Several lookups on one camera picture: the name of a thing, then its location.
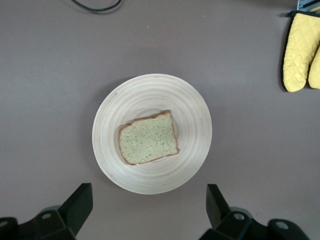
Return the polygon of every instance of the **countertop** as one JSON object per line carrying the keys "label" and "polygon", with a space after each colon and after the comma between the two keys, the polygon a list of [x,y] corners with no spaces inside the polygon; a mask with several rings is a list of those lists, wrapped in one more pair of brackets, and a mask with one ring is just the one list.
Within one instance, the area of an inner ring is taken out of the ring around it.
{"label": "countertop", "polygon": [[[94,8],[110,0],[82,0]],[[21,224],[92,183],[78,240],[197,240],[207,184],[261,224],[320,235],[320,91],[280,82],[292,0],[123,0],[92,14],[70,0],[0,8],[0,217]],[[212,142],[200,170],[161,194],[129,192],[99,168],[92,128],[118,85],[144,74],[190,83]]]}

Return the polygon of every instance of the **oven mitt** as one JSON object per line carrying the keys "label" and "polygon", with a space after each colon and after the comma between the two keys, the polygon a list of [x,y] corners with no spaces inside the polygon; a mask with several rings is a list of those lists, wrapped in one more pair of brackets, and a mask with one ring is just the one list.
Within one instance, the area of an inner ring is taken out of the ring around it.
{"label": "oven mitt", "polygon": [[320,89],[320,47],[312,61],[308,81],[311,88]]}
{"label": "oven mitt", "polygon": [[320,86],[320,15],[294,11],[282,59],[281,80],[288,92]]}

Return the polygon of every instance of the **white bread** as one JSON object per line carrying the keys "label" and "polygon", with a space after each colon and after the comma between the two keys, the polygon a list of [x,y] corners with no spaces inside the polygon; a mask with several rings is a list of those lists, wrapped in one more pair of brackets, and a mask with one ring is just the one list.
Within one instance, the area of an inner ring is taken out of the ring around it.
{"label": "white bread", "polygon": [[123,159],[130,165],[179,153],[170,110],[137,118],[122,126],[118,143]]}

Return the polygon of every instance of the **white plate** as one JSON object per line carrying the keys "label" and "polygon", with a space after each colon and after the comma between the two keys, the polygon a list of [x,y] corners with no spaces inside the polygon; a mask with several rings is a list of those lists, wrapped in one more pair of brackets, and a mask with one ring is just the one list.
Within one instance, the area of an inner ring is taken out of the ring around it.
{"label": "white plate", "polygon": [[[128,165],[118,146],[120,126],[164,110],[171,110],[180,153]],[[98,109],[92,129],[101,170],[118,186],[139,194],[165,193],[187,182],[204,163],[211,139],[211,116],[200,93],[184,80],[165,74],[138,76],[114,89]]]}

